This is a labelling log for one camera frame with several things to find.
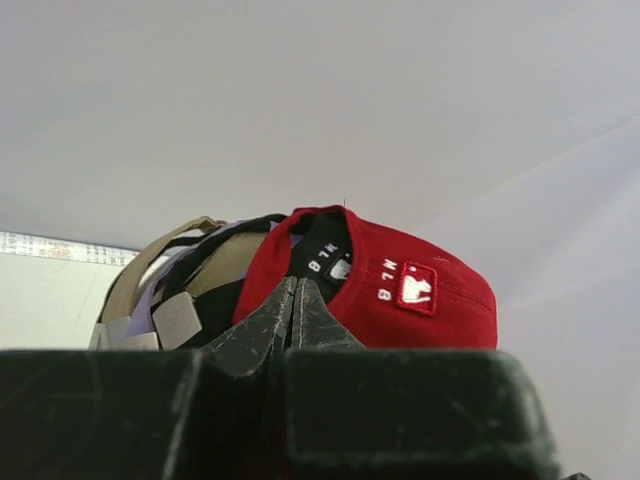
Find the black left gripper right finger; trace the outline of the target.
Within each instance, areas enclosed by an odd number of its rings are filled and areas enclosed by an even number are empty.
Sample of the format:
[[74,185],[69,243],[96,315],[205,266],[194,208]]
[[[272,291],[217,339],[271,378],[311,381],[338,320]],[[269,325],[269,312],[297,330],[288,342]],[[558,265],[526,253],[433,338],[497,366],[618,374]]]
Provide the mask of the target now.
[[368,349],[298,282],[284,357],[293,479],[556,479],[522,364],[496,350]]

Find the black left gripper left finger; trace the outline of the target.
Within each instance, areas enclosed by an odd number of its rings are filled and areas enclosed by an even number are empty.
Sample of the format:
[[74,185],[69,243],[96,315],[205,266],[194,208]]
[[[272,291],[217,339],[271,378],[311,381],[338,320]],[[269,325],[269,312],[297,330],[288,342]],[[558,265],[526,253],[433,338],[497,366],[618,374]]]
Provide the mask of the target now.
[[1,355],[5,479],[277,479],[297,282],[200,349]]

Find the purple LA cap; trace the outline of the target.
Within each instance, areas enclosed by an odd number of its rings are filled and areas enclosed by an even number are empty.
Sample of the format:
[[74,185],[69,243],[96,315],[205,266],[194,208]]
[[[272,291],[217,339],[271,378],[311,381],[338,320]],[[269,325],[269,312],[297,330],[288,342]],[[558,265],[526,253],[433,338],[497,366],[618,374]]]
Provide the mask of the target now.
[[201,347],[229,329],[249,266],[270,221],[224,225],[174,255],[149,281],[117,346]]

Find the red cap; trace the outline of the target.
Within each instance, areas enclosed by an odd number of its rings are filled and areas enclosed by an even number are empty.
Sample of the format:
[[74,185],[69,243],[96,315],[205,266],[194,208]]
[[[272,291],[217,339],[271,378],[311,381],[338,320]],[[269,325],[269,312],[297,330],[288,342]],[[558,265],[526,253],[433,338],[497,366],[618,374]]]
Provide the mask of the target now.
[[423,239],[340,210],[352,235],[353,263],[329,312],[369,347],[494,349],[497,303],[488,282]]

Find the beige cap black letter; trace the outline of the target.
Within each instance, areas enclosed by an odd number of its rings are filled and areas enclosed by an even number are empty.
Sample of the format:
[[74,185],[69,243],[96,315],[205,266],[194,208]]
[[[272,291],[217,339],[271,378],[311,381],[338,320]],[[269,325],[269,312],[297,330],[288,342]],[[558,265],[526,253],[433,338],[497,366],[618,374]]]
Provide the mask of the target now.
[[105,296],[89,343],[91,350],[117,346],[130,316],[150,280],[159,268],[177,253],[195,245],[224,225],[225,220],[201,216],[189,220],[145,247],[112,282]]

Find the aluminium front rail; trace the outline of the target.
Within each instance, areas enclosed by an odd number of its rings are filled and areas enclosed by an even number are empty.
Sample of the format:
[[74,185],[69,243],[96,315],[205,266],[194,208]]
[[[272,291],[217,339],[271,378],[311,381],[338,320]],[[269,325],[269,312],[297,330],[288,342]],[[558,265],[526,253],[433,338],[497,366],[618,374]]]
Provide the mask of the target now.
[[126,266],[136,251],[13,232],[1,233],[1,253],[110,266]]

